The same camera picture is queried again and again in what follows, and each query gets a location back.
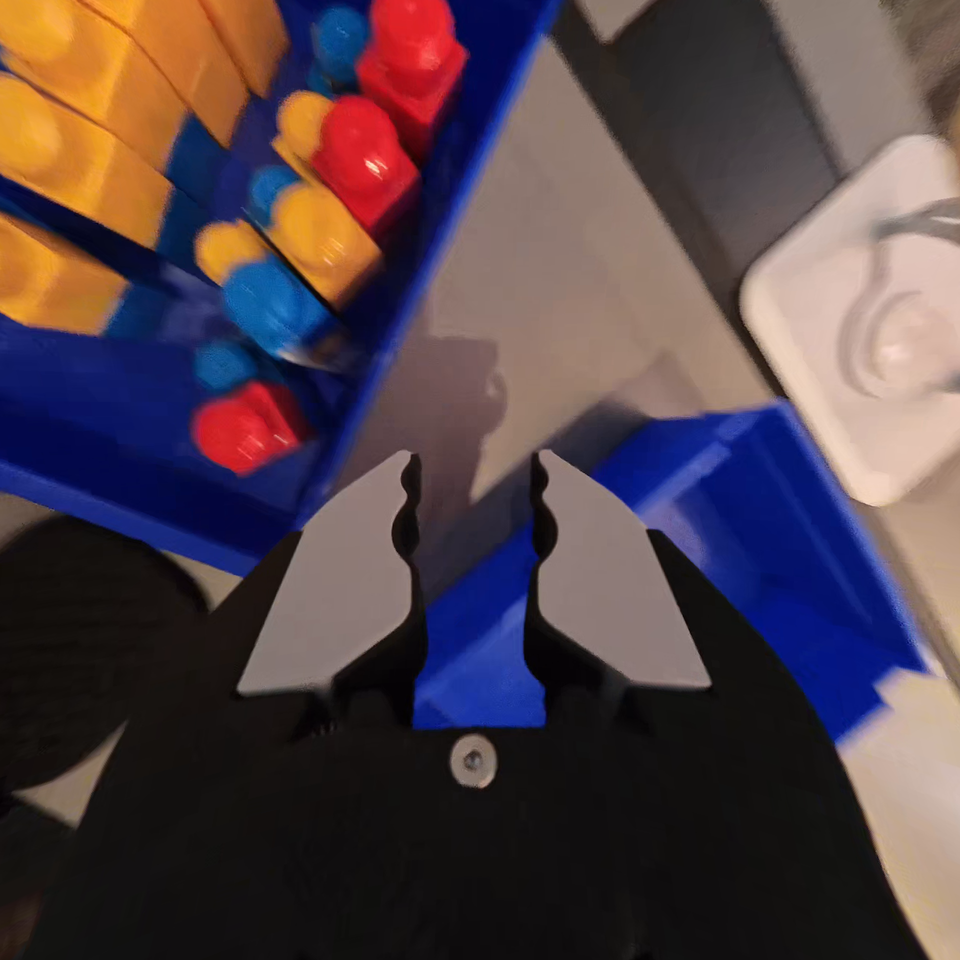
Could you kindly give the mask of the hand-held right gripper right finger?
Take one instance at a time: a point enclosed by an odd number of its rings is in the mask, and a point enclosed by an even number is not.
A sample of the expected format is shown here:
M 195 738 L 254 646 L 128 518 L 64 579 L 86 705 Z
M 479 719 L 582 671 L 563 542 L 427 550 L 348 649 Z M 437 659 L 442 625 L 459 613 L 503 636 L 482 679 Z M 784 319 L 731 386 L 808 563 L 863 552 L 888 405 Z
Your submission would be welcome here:
M 557 453 L 531 461 L 536 554 L 525 664 L 549 721 L 573 691 L 618 712 L 635 689 L 710 690 L 712 678 L 644 522 Z

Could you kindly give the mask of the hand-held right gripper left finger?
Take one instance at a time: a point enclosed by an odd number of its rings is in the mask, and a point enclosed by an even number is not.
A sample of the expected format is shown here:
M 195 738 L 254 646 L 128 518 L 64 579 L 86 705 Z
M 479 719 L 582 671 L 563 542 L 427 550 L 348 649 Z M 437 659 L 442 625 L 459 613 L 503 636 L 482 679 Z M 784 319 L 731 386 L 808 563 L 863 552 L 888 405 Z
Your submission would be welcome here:
M 381 692 L 414 714 L 426 605 L 414 555 L 422 460 L 406 450 L 335 494 L 302 528 L 237 691 L 309 691 L 345 708 Z

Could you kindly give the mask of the blue plastic bin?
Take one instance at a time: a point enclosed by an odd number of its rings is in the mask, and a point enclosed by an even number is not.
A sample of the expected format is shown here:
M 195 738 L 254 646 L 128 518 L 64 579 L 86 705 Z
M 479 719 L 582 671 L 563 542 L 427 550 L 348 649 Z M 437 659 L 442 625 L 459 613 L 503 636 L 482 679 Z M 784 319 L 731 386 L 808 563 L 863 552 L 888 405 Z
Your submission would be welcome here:
M 654 420 L 591 476 L 661 530 L 774 649 L 839 745 L 882 710 L 923 639 L 875 544 L 794 409 Z M 427 609 L 414 727 L 542 726 L 523 624 L 532 522 Z
M 490 152 L 561 2 L 450 2 L 469 60 L 408 226 L 383 272 L 345 310 L 358 348 L 346 374 L 293 367 L 317 432 L 240 478 L 194 446 L 204 396 L 190 339 L 220 333 L 210 284 L 171 270 L 173 341 L 31 330 L 2 318 L 2 492 L 211 567 L 248 572 L 332 496 L 382 382 L 404 347 Z

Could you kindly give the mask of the dark desk mat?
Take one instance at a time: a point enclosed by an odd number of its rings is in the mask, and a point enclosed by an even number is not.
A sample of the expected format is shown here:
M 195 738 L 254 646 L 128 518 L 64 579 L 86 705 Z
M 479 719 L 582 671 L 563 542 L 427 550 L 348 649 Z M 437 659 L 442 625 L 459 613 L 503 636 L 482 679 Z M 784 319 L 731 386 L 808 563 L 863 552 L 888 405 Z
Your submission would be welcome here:
M 604 41 L 586 2 L 564 2 L 552 39 L 762 382 L 785 397 L 741 316 L 741 286 L 839 171 L 768 7 L 653 2 Z

